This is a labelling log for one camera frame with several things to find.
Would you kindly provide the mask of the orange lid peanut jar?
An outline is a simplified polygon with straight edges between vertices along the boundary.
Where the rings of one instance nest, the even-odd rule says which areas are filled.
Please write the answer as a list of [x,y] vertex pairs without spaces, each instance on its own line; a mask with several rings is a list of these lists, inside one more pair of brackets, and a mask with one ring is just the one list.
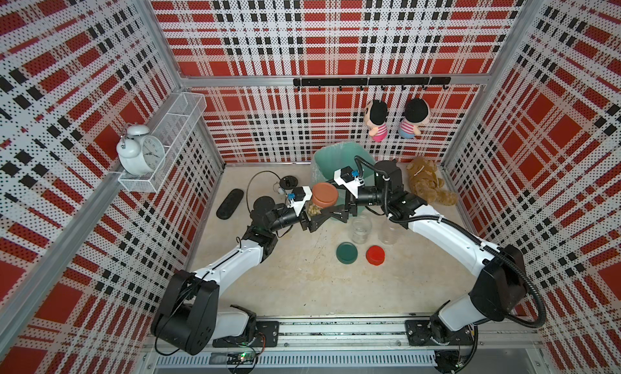
[[306,204],[309,218],[318,217],[323,209],[336,205],[339,199],[338,189],[330,183],[317,183],[311,192],[312,197]]

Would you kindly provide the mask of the green lid peanut jar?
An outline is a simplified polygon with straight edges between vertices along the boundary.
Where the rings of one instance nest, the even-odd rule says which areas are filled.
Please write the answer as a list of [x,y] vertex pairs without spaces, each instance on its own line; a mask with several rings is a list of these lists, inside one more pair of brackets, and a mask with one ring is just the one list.
[[350,238],[355,244],[368,242],[372,231],[372,221],[369,217],[354,217],[351,222]]

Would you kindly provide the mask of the dark green jar lid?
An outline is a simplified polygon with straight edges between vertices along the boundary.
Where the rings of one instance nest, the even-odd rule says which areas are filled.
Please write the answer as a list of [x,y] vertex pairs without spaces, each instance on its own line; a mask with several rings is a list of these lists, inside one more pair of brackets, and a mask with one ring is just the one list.
[[353,264],[358,257],[357,246],[351,242],[343,242],[336,248],[336,258],[342,264]]

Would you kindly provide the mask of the clear peanut jar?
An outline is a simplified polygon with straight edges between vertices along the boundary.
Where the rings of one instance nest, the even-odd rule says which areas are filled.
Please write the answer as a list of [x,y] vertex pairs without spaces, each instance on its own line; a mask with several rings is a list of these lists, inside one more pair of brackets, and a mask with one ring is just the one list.
[[379,231],[378,238],[384,245],[392,246],[399,240],[400,230],[400,225],[391,220],[385,220]]

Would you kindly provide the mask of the red jar lid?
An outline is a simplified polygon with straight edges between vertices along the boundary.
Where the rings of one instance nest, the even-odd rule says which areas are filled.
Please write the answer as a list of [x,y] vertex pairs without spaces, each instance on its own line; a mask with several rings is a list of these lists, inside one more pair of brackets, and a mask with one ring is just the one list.
[[367,262],[374,266],[380,266],[385,262],[386,253],[381,246],[371,246],[365,253]]

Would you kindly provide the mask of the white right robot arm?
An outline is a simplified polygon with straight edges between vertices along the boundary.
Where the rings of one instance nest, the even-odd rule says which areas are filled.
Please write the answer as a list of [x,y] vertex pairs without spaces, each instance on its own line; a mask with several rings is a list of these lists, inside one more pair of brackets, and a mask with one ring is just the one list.
[[345,192],[339,214],[345,216],[360,206],[378,206],[389,221],[427,238],[476,278],[469,293],[448,301],[430,317],[426,339],[446,345],[470,326],[513,317],[515,306],[531,292],[519,249],[478,238],[447,220],[420,196],[405,191],[395,161],[370,164],[361,157],[355,161],[355,167],[336,170],[329,181]]

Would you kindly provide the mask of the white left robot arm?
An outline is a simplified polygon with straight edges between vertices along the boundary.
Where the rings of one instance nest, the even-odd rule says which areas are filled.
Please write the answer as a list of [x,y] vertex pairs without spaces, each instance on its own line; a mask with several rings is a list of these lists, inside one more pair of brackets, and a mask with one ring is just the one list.
[[220,296],[243,274],[264,262],[278,243],[276,231],[299,223],[314,232],[330,218],[346,221],[344,205],[324,208],[313,217],[304,204],[301,211],[276,204],[269,196],[253,204],[252,223],[228,254],[195,272],[177,271],[155,312],[150,331],[155,340],[165,341],[194,356],[215,340],[231,346],[251,344],[258,333],[256,314],[238,305],[219,306]]

